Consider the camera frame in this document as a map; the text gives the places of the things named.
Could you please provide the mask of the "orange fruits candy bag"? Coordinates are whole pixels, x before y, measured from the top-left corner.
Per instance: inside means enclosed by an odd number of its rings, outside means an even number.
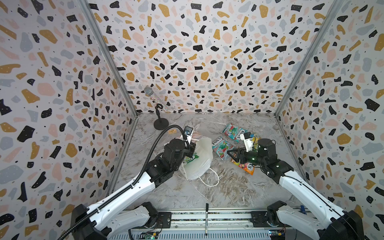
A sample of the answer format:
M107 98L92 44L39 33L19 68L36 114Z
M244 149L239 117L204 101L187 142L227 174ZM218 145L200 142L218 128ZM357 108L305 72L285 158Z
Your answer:
M231 162L238 166L239 168L243 169L246 173L253 175L254 174L254 165L251 163L245 163L245 164L240 164L237 163L234 159L231 159Z

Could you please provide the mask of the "teal cherry candy bag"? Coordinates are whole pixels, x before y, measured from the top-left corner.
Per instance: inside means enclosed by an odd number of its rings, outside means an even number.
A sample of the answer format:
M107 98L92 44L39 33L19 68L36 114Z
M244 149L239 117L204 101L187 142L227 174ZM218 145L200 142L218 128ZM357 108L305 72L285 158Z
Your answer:
M224 140L222 137L218 137L212 142L213 152L218 155L222 161L230 161L232 158L228 155L228 151L233 150L235 147Z

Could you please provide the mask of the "teal mint candy bag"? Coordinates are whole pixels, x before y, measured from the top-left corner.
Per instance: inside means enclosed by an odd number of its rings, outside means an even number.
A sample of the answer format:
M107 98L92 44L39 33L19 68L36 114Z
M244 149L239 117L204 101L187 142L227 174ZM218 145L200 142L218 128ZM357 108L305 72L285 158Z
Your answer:
M237 143L241 140L240 135L246 132L247 130L232 123L229 123L223 130L223 134L225 136L229 137L230 139L234 140Z

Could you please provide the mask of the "white patterned paper bag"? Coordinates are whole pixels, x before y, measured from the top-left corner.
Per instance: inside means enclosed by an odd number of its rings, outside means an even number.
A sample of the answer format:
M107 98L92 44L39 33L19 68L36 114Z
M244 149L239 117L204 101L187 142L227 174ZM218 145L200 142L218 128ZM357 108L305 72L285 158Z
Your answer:
M192 136L191 143L196 143L196 149L194 153L196 153L199 158L187 165L183 165L182 163L180 167L181 173L188 181L199 179L207 187L216 187L220 182L220 178L219 175L211 168L211 163L214 159L212 139L203 135L195 134ZM212 171L218 179L218 182L215 185L208 185L201 179L201 177L208 170Z

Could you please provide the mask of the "green apple tea candy bag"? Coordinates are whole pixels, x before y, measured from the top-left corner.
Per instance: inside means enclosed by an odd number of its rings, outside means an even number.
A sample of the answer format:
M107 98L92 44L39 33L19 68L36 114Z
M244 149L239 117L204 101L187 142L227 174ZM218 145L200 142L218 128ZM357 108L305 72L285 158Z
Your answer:
M192 157L185 157L185 159L183 161L183 165L187 165L198 158L199 158L199 156L196 153L194 153Z

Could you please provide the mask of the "yellow green candy bag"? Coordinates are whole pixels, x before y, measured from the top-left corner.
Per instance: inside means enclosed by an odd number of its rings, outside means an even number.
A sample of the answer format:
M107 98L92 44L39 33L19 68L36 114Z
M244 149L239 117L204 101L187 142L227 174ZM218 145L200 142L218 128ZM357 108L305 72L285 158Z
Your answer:
M259 147L258 141L261 139L261 137L257 136L256 134L252 134L251 139L252 139L252 150L256 151Z

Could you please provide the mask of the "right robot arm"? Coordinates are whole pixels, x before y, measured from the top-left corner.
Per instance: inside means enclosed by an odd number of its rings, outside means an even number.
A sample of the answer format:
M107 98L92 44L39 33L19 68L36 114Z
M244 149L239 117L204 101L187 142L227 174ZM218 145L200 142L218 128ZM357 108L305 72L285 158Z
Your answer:
M249 163L275 183L289 191L310 212L312 217L277 201L267 207L266 222L271 227L285 224L312 240L362 240L362 218L355 212L346 212L310 186L288 163L278 158L276 144L270 139L259 139L253 147L251 139L245 147L228 150L227 154L239 164Z

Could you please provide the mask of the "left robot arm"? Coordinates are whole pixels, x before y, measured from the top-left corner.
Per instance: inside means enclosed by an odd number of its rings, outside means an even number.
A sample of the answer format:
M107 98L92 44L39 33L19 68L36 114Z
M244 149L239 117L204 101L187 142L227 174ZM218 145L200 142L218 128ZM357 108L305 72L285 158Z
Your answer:
M71 219L74 239L107 240L133 228L154 226L159 212L150 202L130 211L126 208L170 179L195 149L196 143L187 146L184 140L173 139L164 146L163 153L148 162L141 176L89 207L77 206Z

